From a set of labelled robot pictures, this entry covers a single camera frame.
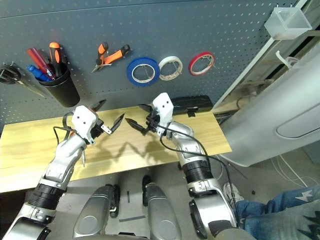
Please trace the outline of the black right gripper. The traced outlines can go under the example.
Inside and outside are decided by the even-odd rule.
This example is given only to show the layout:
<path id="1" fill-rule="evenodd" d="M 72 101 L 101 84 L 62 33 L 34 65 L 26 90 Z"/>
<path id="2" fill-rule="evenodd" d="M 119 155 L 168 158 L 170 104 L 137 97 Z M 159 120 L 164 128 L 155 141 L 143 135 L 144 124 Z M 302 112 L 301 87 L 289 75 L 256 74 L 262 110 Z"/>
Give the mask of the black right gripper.
<path id="1" fill-rule="evenodd" d="M 131 118 L 125 118 L 126 122 L 129 124 L 130 127 L 140 132 L 143 136 L 145 136 L 149 131 L 155 133 L 157 131 L 158 124 L 160 123 L 160 116 L 156 111 L 152 112 L 152 106 L 148 104 L 139 104 L 138 105 L 142 110 L 150 113 L 146 117 L 146 125 L 147 127 L 144 128 L 142 125 L 138 124 L 137 121 Z"/>

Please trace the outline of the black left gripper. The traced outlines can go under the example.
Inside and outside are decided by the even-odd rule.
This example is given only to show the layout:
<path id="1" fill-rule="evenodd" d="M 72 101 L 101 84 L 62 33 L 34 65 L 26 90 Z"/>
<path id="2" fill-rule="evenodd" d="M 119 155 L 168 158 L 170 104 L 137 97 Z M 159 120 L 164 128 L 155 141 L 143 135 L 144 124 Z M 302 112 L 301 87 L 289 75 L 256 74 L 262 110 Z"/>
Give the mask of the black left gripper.
<path id="1" fill-rule="evenodd" d="M 98 103 L 95 103 L 90 108 L 92 111 L 97 112 L 104 104 L 106 100 L 100 100 Z M 104 122 L 100 119 L 97 120 L 94 127 L 91 129 L 90 134 L 92 139 L 98 138 L 101 134 L 106 133 L 108 135 L 113 134 L 117 128 L 120 126 L 121 122 L 123 121 L 125 114 L 121 114 L 113 123 L 113 126 L 109 129 L 107 126 L 104 125 Z"/>

